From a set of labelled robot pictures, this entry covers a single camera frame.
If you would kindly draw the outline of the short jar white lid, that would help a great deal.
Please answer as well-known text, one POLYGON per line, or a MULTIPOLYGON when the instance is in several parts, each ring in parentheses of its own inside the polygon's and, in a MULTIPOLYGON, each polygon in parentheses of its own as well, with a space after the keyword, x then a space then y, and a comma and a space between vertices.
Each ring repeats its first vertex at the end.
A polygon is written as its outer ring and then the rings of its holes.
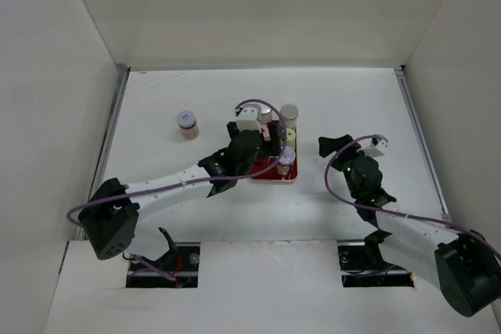
POLYGON ((194 112, 183 110, 177 115, 178 127, 186 139, 195 139, 199 135, 199 128, 194 112))
POLYGON ((280 176, 287 176, 296 160, 296 152, 293 147, 286 145, 281 156, 278 158, 276 173, 280 176))

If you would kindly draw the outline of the yellow cap bottle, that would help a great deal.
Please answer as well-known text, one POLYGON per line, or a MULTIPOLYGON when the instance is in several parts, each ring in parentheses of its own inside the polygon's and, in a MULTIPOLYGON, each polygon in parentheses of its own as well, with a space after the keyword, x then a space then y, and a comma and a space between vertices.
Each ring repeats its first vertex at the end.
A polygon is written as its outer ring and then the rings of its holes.
POLYGON ((287 128, 283 136, 282 145, 290 147, 293 150, 296 150, 296 144, 297 144, 296 131, 293 128, 287 128))

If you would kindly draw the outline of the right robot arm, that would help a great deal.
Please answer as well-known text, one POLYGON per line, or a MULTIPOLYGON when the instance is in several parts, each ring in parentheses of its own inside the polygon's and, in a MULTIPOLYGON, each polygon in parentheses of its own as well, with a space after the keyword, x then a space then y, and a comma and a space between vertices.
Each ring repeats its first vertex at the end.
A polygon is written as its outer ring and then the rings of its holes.
POLYGON ((367 237, 363 259, 372 268, 404 268, 436 287, 449 306, 471 317, 500 298, 500 253, 484 236, 450 221, 412 214, 383 186, 377 157, 387 152, 383 135, 319 138, 328 171, 343 174, 354 207, 376 230, 367 237))

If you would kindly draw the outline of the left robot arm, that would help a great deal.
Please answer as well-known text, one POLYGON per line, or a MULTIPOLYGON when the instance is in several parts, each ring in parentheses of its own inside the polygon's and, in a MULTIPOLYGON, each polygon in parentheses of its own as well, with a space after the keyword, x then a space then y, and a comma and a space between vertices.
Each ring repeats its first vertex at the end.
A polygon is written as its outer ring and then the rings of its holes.
POLYGON ((97 189, 78 215, 78 222, 100 260, 121 253, 146 258, 158 270, 175 263, 173 245, 165 229, 157 235, 137 232, 141 220, 185 201, 206 199, 233 188, 249 178, 255 160, 278 156, 284 128, 270 122, 257 131, 239 130, 228 124, 229 145, 176 174, 126 185, 111 178, 97 189))

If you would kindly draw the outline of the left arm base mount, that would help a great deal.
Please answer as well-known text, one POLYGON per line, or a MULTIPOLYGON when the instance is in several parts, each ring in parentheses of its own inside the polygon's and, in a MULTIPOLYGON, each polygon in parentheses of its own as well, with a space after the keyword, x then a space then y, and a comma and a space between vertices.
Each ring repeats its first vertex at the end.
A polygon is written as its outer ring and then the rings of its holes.
POLYGON ((158 260, 123 253, 129 262, 125 287, 129 289, 194 289, 198 287, 199 242, 175 242, 168 231, 159 228, 168 245, 158 260))

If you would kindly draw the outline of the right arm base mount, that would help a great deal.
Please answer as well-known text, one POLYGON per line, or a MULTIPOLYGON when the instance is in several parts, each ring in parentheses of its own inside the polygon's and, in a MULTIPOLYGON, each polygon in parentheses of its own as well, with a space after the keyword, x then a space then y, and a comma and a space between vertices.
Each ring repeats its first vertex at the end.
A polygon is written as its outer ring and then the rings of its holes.
POLYGON ((414 287, 410 271, 383 259, 379 245, 388 236, 388 233, 376 230, 363 240, 337 244, 344 288, 414 287))

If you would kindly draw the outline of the pink cap bottle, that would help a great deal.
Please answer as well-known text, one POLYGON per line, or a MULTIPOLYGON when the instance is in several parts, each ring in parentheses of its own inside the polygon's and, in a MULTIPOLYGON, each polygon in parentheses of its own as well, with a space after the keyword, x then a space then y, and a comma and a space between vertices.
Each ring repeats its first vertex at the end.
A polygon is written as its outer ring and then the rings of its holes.
POLYGON ((261 126, 261 133, 262 137, 266 142, 269 142, 271 140, 270 133, 269 133, 269 128, 267 125, 262 125, 261 126))

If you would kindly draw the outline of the tall jar blue label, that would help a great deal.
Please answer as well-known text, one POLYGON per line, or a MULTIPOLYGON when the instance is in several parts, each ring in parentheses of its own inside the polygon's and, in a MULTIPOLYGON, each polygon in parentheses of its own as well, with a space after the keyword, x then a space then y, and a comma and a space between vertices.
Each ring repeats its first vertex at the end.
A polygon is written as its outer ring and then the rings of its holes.
POLYGON ((260 105, 259 121, 261 124, 267 124, 272 121, 272 110, 266 105, 260 105))
POLYGON ((299 110, 293 103, 286 103, 280 108, 280 123, 284 128, 297 130, 299 110))

